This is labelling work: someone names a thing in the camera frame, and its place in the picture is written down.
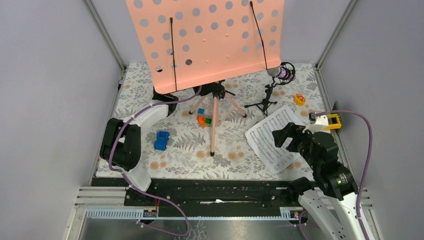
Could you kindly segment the sheet music page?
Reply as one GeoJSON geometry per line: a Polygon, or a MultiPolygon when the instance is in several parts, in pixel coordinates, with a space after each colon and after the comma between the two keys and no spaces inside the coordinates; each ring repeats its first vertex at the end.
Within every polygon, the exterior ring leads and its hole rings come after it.
{"type": "Polygon", "coordinates": [[[258,179],[291,181],[301,177],[311,180],[312,169],[299,153],[289,152],[288,138],[281,147],[275,146],[272,132],[283,129],[288,123],[305,126],[309,123],[309,112],[301,108],[292,109],[288,104],[280,107],[245,132],[248,145],[264,166],[255,170],[258,179]]]}

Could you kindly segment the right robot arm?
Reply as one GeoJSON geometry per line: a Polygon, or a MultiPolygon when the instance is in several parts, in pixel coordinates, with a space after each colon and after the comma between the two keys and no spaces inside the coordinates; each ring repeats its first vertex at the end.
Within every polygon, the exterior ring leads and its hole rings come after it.
{"type": "Polygon", "coordinates": [[[360,189],[348,168],[338,161],[339,147],[330,133],[312,133],[306,126],[288,123],[272,131],[274,145],[298,153],[313,171],[316,186],[328,198],[336,215],[321,200],[317,190],[306,177],[289,183],[287,201],[301,205],[331,240],[373,240],[375,237],[365,219],[360,189]]]}

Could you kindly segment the pink music stand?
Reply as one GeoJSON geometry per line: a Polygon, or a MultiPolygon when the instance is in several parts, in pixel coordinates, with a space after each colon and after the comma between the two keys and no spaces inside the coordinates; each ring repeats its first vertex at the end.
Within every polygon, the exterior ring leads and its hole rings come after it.
{"type": "Polygon", "coordinates": [[[282,0],[128,0],[126,6],[159,94],[281,63],[282,0]]]}

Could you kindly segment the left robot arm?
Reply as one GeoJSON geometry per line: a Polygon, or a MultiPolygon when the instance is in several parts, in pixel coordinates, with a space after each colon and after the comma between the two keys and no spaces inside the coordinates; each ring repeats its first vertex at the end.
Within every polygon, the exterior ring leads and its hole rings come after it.
{"type": "Polygon", "coordinates": [[[99,157],[108,162],[111,171],[120,173],[129,186],[136,192],[136,199],[144,206],[152,204],[155,192],[149,188],[152,179],[141,164],[143,132],[169,117],[180,103],[187,102],[196,96],[213,94],[224,97],[226,92],[221,83],[208,83],[193,88],[194,95],[186,99],[167,93],[160,94],[155,90],[151,102],[135,114],[124,118],[108,120],[99,157]]]}

